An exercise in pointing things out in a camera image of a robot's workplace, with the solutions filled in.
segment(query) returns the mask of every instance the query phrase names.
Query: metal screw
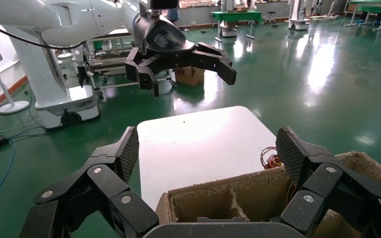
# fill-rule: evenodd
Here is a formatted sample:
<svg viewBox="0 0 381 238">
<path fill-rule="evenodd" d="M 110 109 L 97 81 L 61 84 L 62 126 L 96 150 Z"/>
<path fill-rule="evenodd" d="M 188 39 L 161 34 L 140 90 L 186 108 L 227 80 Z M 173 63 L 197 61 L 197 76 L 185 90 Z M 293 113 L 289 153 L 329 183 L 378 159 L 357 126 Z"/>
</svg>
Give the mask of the metal screw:
<svg viewBox="0 0 381 238">
<path fill-rule="evenodd" d="M 53 191 L 52 190 L 49 190 L 49 191 L 46 191 L 42 194 L 42 198 L 47 198 L 47 197 L 50 197 L 52 196 L 53 194 Z"/>
<path fill-rule="evenodd" d="M 314 202 L 314 200 L 315 200 L 315 199 L 313 199 L 312 196 L 307 195 L 307 194 L 303 196 L 303 199 L 305 199 L 308 202 Z"/>
<path fill-rule="evenodd" d="M 131 200 L 131 198 L 130 198 L 129 196 L 125 196 L 125 197 L 123 197 L 123 198 L 121 199 L 121 202 L 122 202 L 123 204 L 127 204 L 127 203 L 130 202 L 130 200 Z"/>
<path fill-rule="evenodd" d="M 334 169 L 333 167 L 326 167 L 326 170 L 328 170 L 331 173 L 336 172 L 336 169 Z"/>
</svg>

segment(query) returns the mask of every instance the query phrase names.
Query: green epoxy floor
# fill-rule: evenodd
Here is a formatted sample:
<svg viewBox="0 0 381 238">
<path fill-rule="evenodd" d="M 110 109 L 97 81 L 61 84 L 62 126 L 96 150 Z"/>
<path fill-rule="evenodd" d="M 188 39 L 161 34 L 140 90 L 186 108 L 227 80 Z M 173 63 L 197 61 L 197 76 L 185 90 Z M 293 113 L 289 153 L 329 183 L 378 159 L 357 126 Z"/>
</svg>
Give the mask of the green epoxy floor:
<svg viewBox="0 0 381 238">
<path fill-rule="evenodd" d="M 258 26 L 252 45 L 244 37 L 248 28 L 240 27 L 237 40 L 225 39 L 220 45 L 238 72 L 234 86 L 210 74 L 196 87 L 171 89 L 163 82 L 157 99 L 137 86 L 108 89 L 99 102 L 99 119 L 50 136 L 16 140 L 12 169 L 0 190 L 0 238 L 18 237 L 39 190 L 79 169 L 96 147 L 116 142 L 127 126 L 145 120 L 240 105 L 274 133 L 289 125 L 303 140 L 335 154 L 364 151 L 381 163 L 381 33 L 369 27 L 345 28 L 348 22 L 313 23 L 308 32 L 293 36 L 284 23 L 278 28 Z M 216 30 L 185 34 L 190 41 L 218 45 Z M 110 78 L 109 83 L 119 80 Z M 22 91 L 15 99 L 29 100 Z M 28 119 L 25 111 L 0 115 L 0 130 Z M 10 145 L 0 149 L 0 180 L 11 154 Z M 139 193 L 135 168 L 130 186 Z M 100 214 L 93 214 L 73 237 L 116 235 Z"/>
</svg>

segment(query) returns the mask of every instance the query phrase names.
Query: white robotic arm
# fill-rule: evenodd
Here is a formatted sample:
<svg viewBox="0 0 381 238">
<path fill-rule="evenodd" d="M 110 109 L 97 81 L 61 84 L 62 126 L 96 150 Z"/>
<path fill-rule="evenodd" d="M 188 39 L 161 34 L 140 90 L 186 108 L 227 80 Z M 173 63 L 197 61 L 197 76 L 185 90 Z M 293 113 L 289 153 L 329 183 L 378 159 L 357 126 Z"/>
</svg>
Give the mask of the white robotic arm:
<svg viewBox="0 0 381 238">
<path fill-rule="evenodd" d="M 0 25 L 41 32 L 49 45 L 69 46 L 131 27 L 137 0 L 0 0 Z"/>
<path fill-rule="evenodd" d="M 50 51 L 55 47 L 48 45 L 75 45 L 72 49 L 80 42 L 105 36 L 123 26 L 139 46 L 125 60 L 127 78 L 137 82 L 141 89 L 153 91 L 155 97 L 158 96 L 155 75 L 172 68 L 193 66 L 216 71 L 227 84 L 233 85 L 236 71 L 225 52 L 204 43 L 189 42 L 160 15 L 161 9 L 174 9 L 178 4 L 179 0 L 120 0 L 119 3 L 0 0 L 0 25 L 7 31 L 1 32 L 16 38 L 12 43 L 36 96 L 35 108 L 44 127 L 72 125 L 98 116 L 93 88 L 81 84 L 87 77 L 85 67 L 81 70 L 78 67 L 80 86 L 69 88 L 54 52 Z"/>
</svg>

